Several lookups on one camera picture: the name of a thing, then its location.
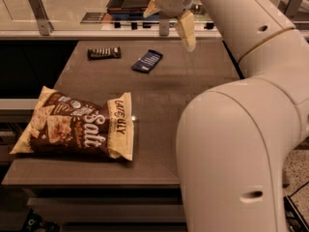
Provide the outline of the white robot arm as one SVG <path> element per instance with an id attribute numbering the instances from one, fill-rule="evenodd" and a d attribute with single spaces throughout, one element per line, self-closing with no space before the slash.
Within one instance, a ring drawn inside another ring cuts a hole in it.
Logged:
<path id="1" fill-rule="evenodd" d="M 152 0 L 196 44 L 193 0 Z M 176 155 L 188 232 L 287 232 L 283 165 L 308 135 L 309 45 L 269 0 L 200 0 L 244 78 L 183 111 Z"/>

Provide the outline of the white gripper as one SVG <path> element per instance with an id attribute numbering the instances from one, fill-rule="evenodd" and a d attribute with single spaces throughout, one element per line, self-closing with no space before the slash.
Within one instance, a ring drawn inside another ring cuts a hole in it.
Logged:
<path id="1" fill-rule="evenodd" d="M 143 17 L 162 11 L 168 16 L 178 16 L 175 29 L 180 36 L 183 46 L 188 52 L 192 52 L 196 46 L 194 15 L 189 11 L 193 0 L 151 0 Z"/>

